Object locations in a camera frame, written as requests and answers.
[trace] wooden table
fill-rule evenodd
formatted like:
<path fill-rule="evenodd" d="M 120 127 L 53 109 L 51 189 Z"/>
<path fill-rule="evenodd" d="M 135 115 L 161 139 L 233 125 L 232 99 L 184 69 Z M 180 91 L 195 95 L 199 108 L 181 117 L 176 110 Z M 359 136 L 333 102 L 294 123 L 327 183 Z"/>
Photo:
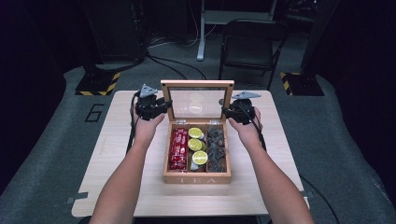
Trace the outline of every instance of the wooden table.
<path fill-rule="evenodd" d="M 251 99 L 262 112 L 267 151 L 276 164 L 304 191 L 290 147 L 269 91 Z M 75 201 L 75 217 L 90 216 L 102 187 L 125 156 L 131 117 L 129 108 L 135 91 L 117 91 L 92 153 L 80 193 L 88 197 Z M 163 182 L 163 158 L 169 119 L 158 126 L 148 149 L 135 217 L 243 216 L 268 214 L 260 195 L 253 167 L 236 130 L 227 122 L 232 181 L 229 185 L 167 185 Z"/>

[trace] black curtain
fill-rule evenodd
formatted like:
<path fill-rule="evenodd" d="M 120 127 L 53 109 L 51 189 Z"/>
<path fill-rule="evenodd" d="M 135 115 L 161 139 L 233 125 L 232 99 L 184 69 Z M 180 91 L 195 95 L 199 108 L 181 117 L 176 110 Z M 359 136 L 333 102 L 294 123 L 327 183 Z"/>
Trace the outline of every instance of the black curtain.
<path fill-rule="evenodd" d="M 395 10 L 396 2 L 392 0 L 341 0 L 318 50 L 311 56 L 320 60 L 308 63 L 334 85 L 345 124 L 364 158 L 378 172 L 393 204 L 396 204 Z"/>
<path fill-rule="evenodd" d="M 70 36 L 99 61 L 78 0 L 0 3 L 1 153 L 0 191 L 29 155 L 61 102 L 63 74 L 81 66 Z"/>

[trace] person's arm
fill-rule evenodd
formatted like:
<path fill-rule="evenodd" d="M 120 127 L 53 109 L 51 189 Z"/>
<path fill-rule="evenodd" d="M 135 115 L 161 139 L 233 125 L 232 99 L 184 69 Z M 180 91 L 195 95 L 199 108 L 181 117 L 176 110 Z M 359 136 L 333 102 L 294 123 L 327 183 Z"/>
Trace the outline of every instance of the person's arm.
<path fill-rule="evenodd" d="M 255 112 L 259 118 L 260 111 L 255 108 Z M 261 125 L 259 120 L 254 121 L 258 126 Z M 238 131 L 247 149 L 262 199 L 274 223 L 314 223 L 300 191 L 262 148 L 253 124 L 242 125 L 233 119 L 229 119 L 229 122 Z"/>
<path fill-rule="evenodd" d="M 164 114 L 136 123 L 134 143 L 103 187 L 90 223 L 132 223 L 139 197 L 146 153 Z"/>

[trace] person's hand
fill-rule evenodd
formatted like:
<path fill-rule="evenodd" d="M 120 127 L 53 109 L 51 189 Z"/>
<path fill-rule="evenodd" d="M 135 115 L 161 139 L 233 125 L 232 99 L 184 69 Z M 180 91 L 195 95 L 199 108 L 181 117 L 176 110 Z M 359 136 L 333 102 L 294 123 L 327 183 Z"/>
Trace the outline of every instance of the person's hand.
<path fill-rule="evenodd" d="M 256 118 L 254 118 L 254 122 L 256 125 L 261 128 L 262 123 L 260 122 L 261 113 L 260 110 L 254 107 L 254 112 L 256 114 Z M 233 126 L 238 132 L 239 138 L 241 142 L 244 144 L 246 149 L 254 148 L 255 146 L 261 146 L 261 142 L 259 139 L 259 134 L 257 132 L 256 127 L 252 124 L 243 125 L 242 123 L 236 122 L 234 119 L 229 118 L 231 126 Z"/>
<path fill-rule="evenodd" d="M 134 144 L 138 143 L 143 144 L 143 147 L 149 147 L 154 137 L 155 129 L 163 121 L 165 114 L 161 114 L 152 120 L 144 120 L 139 118 L 135 109 L 136 104 L 134 104 Z"/>

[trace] glass lid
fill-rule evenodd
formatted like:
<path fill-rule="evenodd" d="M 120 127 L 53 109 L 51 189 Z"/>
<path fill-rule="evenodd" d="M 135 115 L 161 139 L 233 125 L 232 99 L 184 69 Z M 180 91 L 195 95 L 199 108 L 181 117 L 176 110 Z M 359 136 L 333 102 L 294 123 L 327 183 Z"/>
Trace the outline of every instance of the glass lid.
<path fill-rule="evenodd" d="M 175 119 L 221 119 L 227 88 L 171 87 Z"/>

